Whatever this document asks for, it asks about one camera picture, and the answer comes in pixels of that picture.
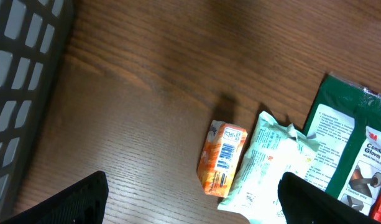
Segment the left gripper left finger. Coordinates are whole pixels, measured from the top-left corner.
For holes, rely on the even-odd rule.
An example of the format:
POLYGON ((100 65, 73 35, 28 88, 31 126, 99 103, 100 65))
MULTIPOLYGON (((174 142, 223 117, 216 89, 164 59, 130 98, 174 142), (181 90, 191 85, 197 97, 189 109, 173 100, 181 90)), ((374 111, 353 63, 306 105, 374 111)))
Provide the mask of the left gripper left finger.
POLYGON ((97 171, 2 224, 102 224, 109 188, 97 171))

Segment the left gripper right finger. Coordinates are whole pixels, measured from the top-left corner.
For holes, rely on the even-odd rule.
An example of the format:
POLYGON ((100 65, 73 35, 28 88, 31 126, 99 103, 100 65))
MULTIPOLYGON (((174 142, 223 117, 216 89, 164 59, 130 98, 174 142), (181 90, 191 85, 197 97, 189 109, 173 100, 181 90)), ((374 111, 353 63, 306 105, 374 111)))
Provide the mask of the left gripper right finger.
POLYGON ((278 198, 288 224, 380 224, 291 172, 279 181, 278 198))

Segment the light green wipes pack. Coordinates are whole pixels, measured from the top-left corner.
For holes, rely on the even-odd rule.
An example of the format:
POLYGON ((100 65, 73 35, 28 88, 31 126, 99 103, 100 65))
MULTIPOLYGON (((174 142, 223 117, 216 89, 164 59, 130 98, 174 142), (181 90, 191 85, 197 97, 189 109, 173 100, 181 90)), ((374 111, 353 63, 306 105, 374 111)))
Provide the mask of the light green wipes pack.
POLYGON ((263 111, 228 196, 218 210, 241 214, 250 223, 286 223, 278 185, 286 172, 304 179, 319 149, 290 124, 281 126, 263 111))

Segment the orange tissue pack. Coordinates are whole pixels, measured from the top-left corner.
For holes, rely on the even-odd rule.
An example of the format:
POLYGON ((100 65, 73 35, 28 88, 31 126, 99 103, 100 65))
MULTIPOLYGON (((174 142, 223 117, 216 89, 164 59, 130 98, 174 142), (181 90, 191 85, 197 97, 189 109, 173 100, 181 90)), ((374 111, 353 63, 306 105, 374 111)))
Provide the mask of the orange tissue pack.
POLYGON ((244 128, 224 121, 211 122, 197 168, 206 195, 228 196, 246 138, 244 128))

